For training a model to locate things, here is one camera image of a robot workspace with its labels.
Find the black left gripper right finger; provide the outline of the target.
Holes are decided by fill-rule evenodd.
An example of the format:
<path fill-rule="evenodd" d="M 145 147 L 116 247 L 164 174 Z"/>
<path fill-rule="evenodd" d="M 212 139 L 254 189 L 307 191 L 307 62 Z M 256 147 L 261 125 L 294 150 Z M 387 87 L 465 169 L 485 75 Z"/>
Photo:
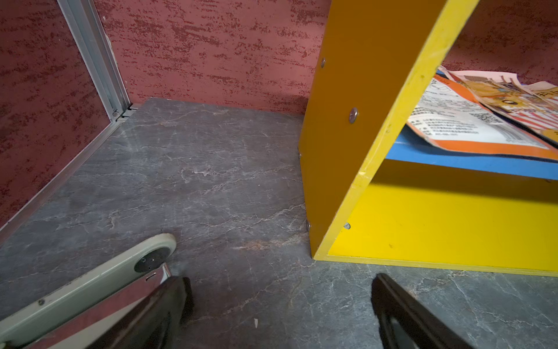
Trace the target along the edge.
<path fill-rule="evenodd" d="M 386 273 L 371 283 L 371 304 L 384 348 L 471 348 Z"/>

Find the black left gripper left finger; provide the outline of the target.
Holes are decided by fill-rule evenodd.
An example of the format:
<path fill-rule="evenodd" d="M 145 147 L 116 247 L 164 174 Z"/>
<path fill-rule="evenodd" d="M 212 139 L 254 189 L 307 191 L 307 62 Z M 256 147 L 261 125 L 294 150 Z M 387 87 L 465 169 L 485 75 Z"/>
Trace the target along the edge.
<path fill-rule="evenodd" d="M 188 277 L 173 276 L 136 305 L 90 348 L 172 348 L 180 326 L 193 314 Z"/>

